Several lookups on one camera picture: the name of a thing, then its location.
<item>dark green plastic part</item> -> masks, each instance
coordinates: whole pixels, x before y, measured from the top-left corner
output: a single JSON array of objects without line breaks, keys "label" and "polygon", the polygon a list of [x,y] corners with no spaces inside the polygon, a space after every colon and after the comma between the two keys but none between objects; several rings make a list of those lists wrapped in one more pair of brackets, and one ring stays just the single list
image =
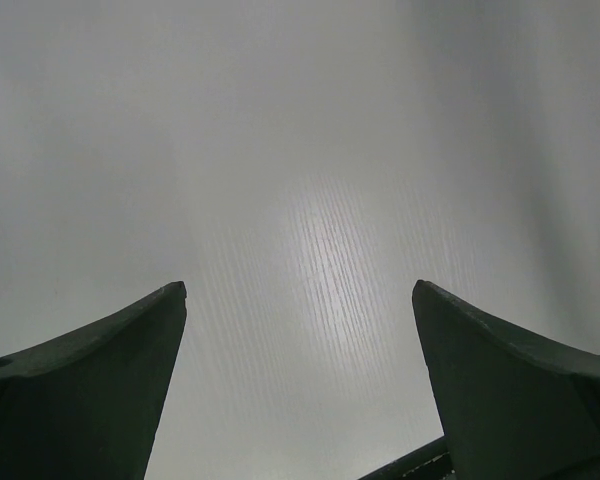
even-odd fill
[{"label": "dark green plastic part", "polygon": [[0,358],[0,480],[141,480],[185,319],[172,283]]},{"label": "dark green plastic part", "polygon": [[600,479],[600,356],[419,281],[413,306],[458,480]]},{"label": "dark green plastic part", "polygon": [[444,437],[360,480],[454,480],[453,465]]}]

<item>white surface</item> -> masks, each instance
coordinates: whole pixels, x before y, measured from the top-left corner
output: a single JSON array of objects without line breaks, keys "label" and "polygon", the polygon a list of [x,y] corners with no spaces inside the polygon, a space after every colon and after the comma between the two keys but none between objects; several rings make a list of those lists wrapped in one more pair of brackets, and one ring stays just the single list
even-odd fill
[{"label": "white surface", "polygon": [[600,1],[0,1],[0,355],[185,280],[148,479],[438,436],[418,278],[600,351]]}]

